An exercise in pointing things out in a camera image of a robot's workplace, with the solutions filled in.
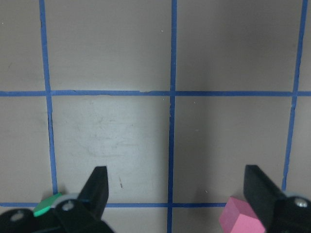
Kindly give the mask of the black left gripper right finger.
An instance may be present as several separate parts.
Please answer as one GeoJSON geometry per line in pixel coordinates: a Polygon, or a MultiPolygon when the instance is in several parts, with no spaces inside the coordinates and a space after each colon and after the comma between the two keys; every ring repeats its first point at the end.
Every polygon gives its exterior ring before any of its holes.
{"type": "Polygon", "coordinates": [[[258,165],[246,165],[243,194],[265,228],[274,225],[287,197],[258,165]]]}

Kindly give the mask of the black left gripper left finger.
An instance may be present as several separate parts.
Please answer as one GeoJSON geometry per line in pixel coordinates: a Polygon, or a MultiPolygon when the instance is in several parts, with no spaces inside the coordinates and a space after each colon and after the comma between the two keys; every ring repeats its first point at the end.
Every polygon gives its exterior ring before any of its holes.
{"type": "Polygon", "coordinates": [[[77,199],[96,218],[101,219],[109,197],[108,173],[106,166],[93,169],[77,199]]]}

